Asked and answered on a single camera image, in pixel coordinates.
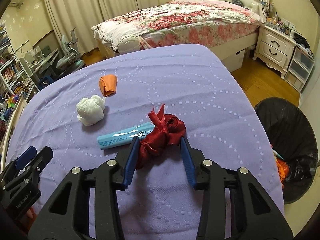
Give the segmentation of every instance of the red ribbon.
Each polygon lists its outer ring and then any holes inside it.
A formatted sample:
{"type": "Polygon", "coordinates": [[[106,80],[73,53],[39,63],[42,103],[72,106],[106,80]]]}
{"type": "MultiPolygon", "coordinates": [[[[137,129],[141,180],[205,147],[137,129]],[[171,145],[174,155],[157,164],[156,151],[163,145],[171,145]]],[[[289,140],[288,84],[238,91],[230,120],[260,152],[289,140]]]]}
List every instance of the red ribbon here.
{"type": "Polygon", "coordinates": [[[153,131],[140,142],[140,152],[136,169],[141,169],[150,155],[159,156],[168,145],[178,145],[186,133],[184,122],[173,114],[164,114],[164,104],[158,114],[155,108],[149,113],[151,122],[155,125],[153,131]]]}

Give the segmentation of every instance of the white crumpled tissue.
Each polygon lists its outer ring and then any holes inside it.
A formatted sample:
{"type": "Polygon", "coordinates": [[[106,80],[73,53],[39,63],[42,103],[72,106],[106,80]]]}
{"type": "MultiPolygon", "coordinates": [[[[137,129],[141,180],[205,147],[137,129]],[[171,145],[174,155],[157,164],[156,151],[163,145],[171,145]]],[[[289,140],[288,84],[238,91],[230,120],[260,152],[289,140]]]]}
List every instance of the white crumpled tissue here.
{"type": "Polygon", "coordinates": [[[105,98],[97,95],[91,98],[82,98],[77,104],[77,119],[85,126],[90,126],[103,119],[103,110],[105,108],[105,98]]]}

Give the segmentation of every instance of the drawer handle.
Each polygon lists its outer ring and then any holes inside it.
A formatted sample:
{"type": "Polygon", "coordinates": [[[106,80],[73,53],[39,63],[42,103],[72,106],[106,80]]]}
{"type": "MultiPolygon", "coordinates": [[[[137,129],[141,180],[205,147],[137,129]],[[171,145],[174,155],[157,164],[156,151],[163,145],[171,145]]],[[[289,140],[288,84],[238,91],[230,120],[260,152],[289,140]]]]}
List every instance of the drawer handle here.
{"type": "Polygon", "coordinates": [[[274,42],[278,45],[278,47],[280,47],[280,45],[279,45],[278,42],[276,42],[276,41],[271,41],[272,44],[273,44],[274,42]]]}
{"type": "Polygon", "coordinates": [[[273,54],[273,53],[271,52],[271,49],[269,49],[269,52],[270,52],[272,55],[274,55],[274,56],[277,56],[277,55],[278,55],[277,53],[273,54]]]}

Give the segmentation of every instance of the curtain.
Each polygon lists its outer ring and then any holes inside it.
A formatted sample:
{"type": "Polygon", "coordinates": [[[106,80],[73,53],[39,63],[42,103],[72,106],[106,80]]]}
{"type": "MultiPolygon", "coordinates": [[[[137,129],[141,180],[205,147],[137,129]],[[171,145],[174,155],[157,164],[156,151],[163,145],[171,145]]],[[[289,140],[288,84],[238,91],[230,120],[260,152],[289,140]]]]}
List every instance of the curtain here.
{"type": "Polygon", "coordinates": [[[159,5],[158,0],[44,0],[58,41],[76,27],[79,51],[83,54],[97,47],[91,27],[138,9],[159,5]]]}

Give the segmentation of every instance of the orange wrapper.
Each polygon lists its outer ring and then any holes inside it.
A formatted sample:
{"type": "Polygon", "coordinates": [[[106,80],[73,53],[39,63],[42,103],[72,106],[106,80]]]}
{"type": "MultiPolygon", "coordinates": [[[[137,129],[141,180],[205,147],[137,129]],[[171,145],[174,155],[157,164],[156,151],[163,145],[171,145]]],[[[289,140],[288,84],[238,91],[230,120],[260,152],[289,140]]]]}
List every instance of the orange wrapper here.
{"type": "Polygon", "coordinates": [[[117,89],[117,77],[112,74],[101,77],[99,87],[104,97],[114,94],[117,89]]]}
{"type": "Polygon", "coordinates": [[[284,179],[288,176],[289,174],[289,166],[287,165],[286,162],[276,158],[276,164],[278,167],[278,172],[279,172],[279,176],[280,176],[280,181],[281,183],[284,181],[284,179]]]}

